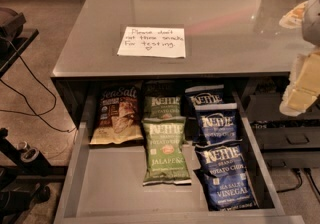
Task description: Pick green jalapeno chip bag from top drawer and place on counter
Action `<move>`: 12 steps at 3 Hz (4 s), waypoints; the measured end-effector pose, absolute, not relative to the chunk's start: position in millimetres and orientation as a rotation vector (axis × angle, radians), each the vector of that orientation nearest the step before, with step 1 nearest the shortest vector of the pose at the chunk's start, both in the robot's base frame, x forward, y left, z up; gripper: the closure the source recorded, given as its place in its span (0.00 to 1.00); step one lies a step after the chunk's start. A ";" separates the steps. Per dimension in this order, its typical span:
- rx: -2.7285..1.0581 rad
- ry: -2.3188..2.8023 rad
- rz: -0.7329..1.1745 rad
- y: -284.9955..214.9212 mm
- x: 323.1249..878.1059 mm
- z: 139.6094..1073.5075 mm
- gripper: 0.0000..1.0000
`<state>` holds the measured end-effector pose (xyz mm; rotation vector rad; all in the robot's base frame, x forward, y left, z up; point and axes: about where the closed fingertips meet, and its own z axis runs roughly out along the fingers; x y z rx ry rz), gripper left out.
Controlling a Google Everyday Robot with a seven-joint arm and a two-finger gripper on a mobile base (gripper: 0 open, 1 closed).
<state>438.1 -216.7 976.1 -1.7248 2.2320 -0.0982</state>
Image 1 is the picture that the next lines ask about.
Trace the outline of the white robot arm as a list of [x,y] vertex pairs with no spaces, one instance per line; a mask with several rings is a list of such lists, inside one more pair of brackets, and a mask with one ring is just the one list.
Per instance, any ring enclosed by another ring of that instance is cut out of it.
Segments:
[[299,4],[281,18],[279,25],[300,28],[302,38],[315,46],[308,55],[297,55],[279,106],[282,114],[295,117],[305,113],[320,95],[320,0]]

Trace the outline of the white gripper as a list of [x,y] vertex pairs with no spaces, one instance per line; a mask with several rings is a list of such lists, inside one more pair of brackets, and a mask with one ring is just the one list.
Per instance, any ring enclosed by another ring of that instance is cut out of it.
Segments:
[[320,53],[313,52],[307,57],[298,54],[293,61],[289,80],[279,111],[283,115],[296,117],[305,113],[317,100],[315,95],[320,94]]

